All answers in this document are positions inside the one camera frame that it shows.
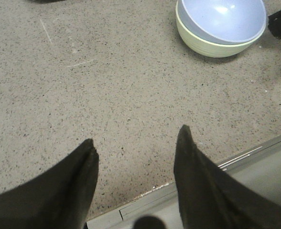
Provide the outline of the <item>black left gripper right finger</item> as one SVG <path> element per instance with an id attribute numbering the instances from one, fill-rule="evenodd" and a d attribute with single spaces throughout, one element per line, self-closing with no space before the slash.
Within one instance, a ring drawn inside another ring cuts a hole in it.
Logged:
<path id="1" fill-rule="evenodd" d="M 185 229 L 281 229 L 281 206 L 236 181 L 178 133 L 174 177 Z"/>

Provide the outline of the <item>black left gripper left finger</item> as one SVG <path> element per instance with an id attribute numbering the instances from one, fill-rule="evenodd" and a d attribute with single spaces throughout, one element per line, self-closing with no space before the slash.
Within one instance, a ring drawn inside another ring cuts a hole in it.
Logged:
<path id="1" fill-rule="evenodd" d="M 0 229 L 86 229 L 99 155 L 86 139 L 36 178 L 0 194 Z"/>

